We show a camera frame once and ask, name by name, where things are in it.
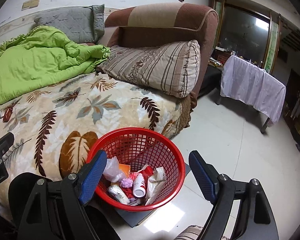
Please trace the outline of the purple paper ball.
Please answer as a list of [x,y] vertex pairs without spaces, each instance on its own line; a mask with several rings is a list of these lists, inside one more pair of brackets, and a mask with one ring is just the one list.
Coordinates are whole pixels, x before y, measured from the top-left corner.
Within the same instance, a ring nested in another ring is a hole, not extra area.
[[120,187],[124,189],[133,187],[133,184],[134,184],[134,180],[132,180],[131,178],[124,178],[123,180],[120,181]]

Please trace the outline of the clear plastic bag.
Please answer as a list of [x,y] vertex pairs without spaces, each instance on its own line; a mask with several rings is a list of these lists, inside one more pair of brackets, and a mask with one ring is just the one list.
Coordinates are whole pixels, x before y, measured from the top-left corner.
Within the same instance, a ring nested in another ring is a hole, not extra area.
[[103,176],[111,183],[117,183],[118,181],[127,178],[125,172],[123,172],[119,168],[119,161],[117,157],[107,159],[106,167],[103,171]]

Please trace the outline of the white tube wrapper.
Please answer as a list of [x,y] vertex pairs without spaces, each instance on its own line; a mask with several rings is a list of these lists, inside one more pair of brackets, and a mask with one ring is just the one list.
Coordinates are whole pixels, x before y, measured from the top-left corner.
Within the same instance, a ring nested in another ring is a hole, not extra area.
[[125,205],[128,205],[130,203],[129,198],[118,185],[111,185],[110,187],[108,187],[107,191],[119,203]]

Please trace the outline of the white red bottle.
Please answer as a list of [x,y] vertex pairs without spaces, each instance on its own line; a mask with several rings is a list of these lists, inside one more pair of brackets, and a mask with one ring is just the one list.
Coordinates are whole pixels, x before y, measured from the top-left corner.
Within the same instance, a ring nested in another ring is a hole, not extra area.
[[133,195],[136,198],[142,198],[146,195],[145,179],[142,174],[138,174],[134,180]]

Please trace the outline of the leaf pattern fleece blanket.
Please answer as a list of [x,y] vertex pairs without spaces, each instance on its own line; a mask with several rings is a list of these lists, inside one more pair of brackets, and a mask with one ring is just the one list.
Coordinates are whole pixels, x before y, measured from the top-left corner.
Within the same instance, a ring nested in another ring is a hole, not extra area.
[[60,180],[77,172],[93,144],[122,127],[154,130],[168,138],[187,127],[196,98],[87,74],[24,94],[0,105],[0,138],[11,132],[14,144],[3,155],[8,178],[0,184],[0,215],[9,218],[8,188],[19,174],[31,172]]

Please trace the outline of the white crumpled wrapper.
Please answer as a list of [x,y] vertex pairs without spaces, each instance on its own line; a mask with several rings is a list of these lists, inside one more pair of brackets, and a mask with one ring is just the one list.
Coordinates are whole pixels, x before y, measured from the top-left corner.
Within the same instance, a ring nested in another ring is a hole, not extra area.
[[166,172],[163,167],[157,167],[147,181],[145,205],[151,205],[166,183]]

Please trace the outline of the red plastic mesh basket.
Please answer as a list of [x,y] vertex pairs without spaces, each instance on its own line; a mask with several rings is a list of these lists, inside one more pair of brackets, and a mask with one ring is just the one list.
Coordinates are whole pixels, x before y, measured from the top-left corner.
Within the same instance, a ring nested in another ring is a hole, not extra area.
[[104,202],[117,209],[129,212],[155,210],[171,201],[183,186],[186,170],[183,156],[177,146],[162,134],[145,128],[125,127],[115,129],[97,139],[87,156],[89,163],[99,150],[107,158],[117,157],[119,163],[130,166],[136,172],[148,164],[151,168],[163,167],[166,182],[151,205],[129,206],[114,200],[107,193],[110,182],[101,177],[95,194]]

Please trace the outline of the dark red cigarette box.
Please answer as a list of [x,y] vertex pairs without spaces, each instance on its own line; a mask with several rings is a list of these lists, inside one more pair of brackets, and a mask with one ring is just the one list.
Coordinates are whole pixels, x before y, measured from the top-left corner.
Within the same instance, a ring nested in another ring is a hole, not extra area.
[[10,120],[10,118],[11,118],[11,115],[12,115],[12,113],[13,113],[13,107],[6,107],[6,109],[5,109],[5,111],[4,111],[4,115],[3,115],[3,122],[4,123],[7,123],[9,120]]

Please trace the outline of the table with white cloth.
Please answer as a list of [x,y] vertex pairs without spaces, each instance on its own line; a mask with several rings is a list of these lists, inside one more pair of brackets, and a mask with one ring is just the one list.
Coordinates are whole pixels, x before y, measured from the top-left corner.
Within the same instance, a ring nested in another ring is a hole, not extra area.
[[286,86],[266,70],[232,55],[224,64],[217,104],[222,98],[231,98],[252,106],[267,117],[260,129],[264,133],[279,121],[285,95]]

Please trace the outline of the green comforter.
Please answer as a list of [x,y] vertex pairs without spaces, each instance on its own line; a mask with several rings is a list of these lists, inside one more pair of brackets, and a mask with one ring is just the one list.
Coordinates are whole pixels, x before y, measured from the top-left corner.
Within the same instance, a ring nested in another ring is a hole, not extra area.
[[55,27],[38,26],[0,44],[0,105],[89,74],[109,56],[110,48],[102,44],[85,46]]

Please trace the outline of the striped brown pillow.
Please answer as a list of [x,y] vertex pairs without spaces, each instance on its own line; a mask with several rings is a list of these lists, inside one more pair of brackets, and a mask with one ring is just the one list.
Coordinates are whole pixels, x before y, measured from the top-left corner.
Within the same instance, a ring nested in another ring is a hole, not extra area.
[[111,47],[110,57],[98,68],[109,76],[184,98],[194,90],[200,71],[196,40],[158,47]]

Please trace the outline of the grey quilted pillow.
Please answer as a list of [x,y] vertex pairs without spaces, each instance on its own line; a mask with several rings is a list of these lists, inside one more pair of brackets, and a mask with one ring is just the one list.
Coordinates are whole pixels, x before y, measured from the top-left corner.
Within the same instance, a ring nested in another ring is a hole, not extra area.
[[34,22],[55,27],[76,43],[97,43],[104,35],[104,5],[42,11]]

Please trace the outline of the brown upholstered headboard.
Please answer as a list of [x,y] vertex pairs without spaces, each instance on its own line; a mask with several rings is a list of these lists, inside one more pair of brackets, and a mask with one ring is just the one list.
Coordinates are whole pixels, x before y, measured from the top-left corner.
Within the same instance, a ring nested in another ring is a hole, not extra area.
[[158,47],[196,40],[200,45],[200,71],[194,90],[184,97],[193,110],[212,53],[218,25],[215,10],[190,3],[140,5],[112,12],[105,22],[103,43],[108,47]]

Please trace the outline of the dark wooden window frame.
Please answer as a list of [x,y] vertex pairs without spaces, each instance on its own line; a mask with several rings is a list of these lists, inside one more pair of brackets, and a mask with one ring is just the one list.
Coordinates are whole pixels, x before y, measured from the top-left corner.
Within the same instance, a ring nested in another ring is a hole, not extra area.
[[219,16],[214,41],[218,60],[235,55],[272,73],[282,30],[282,15],[246,0],[212,0]]

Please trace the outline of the beige wall switch plate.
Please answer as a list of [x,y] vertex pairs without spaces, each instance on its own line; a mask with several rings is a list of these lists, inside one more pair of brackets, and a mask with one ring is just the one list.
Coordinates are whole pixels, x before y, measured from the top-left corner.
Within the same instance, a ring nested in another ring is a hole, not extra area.
[[28,0],[22,4],[21,10],[33,9],[38,7],[40,0]]

